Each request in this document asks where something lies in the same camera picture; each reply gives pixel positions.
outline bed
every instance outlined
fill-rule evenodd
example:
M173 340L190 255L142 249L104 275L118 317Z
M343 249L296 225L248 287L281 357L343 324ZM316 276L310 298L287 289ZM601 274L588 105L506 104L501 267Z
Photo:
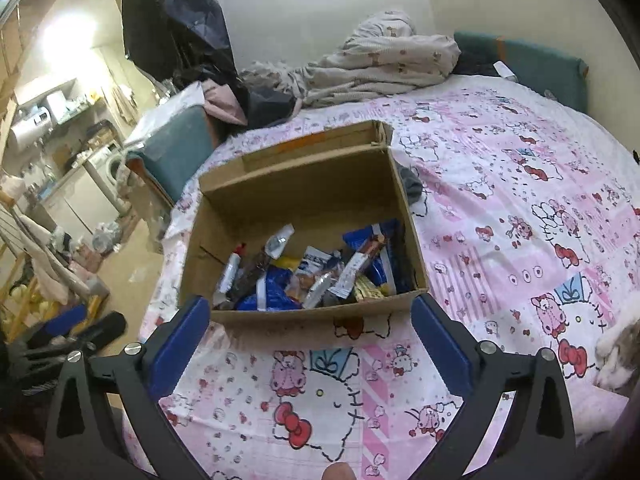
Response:
M595 342L640 285L638 168L630 154L589 117L523 86L451 76L409 94L303 110L289 123L229 138L198 174L366 120L394 128L396 160L424 184L413 220L441 306L477 339L509 352L547 346L568 384L591 383ZM199 201L193 178L172 212L142 340L175 313ZM468 470L486 462L512 400L502 396ZM408 316L394 314L241 333L211 326L160 404L218 480L320 478L336 461L359 478L403 479L462 400L447 392ZM289 431L284 419L292 413L299 424ZM126 421L124 434L134 462L151 470Z

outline beige floor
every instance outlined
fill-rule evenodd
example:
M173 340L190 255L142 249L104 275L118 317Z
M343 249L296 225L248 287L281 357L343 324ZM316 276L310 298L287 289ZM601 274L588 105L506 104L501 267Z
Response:
M136 341L142 317L156 288L162 269L162 254L147 249L148 229L140 221L129 240L117 253L107 257L98 276L111 291L103 313L116 310L127 319L126 333L104 350L104 354L119 353L124 345Z

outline pink bed sheet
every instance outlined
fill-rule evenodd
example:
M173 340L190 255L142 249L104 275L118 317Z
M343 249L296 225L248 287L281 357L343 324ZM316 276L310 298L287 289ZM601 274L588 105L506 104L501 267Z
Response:
M509 352L549 347L567 379L591 382L594 344L639 286L640 210L638 167L587 116L499 78L452 76L231 138L199 174L372 119L394 128L394 156L424 183L414 223L441 306L476 338ZM175 313L200 200L194 178L172 213L142 340ZM468 470L486 462L511 401L502 396ZM211 326L160 403L212 478L308 480L337 460L359 478L407 478L462 400L448 393L408 316L395 314L288 330ZM125 435L135 462L151 470L127 423Z

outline silver bolt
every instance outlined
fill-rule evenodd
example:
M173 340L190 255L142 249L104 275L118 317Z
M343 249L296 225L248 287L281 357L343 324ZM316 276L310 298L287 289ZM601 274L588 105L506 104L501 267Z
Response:
M547 361L553 361L556 358L556 354L554 354L553 350L549 348L543 348L540 351L540 355L542 355L542 358Z
M69 361L70 363L77 363L81 357L82 357L81 351L73 350L72 352L69 352L68 356L66 356L66 360Z
M483 354L488 354L488 355L495 354L497 350L498 350L498 347L491 341L482 341L480 343L480 351Z
M124 353L127 355L139 354L142 350L142 345L139 342L129 343L124 347Z

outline blue snack package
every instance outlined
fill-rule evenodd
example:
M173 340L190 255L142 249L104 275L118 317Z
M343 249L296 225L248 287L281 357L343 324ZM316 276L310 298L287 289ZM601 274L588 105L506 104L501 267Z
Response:
M345 233L342 240L354 251L370 237L382 234L386 238L385 247L380 254L373 260L373 263L364 272L375 286L383 286L386 288L388 296L402 294L408 292L410 288L402 278L398 257L394 251L394 243L396 242L396 234L399 234L400 222L397 219L372 224L363 229Z
M298 310L302 308L297 301L292 300L284 293L284 288L289 283L292 275L293 272L289 269L281 269L276 266L268 267L264 279L265 308L260 310ZM257 293L250 294L238 301L236 310L258 310Z

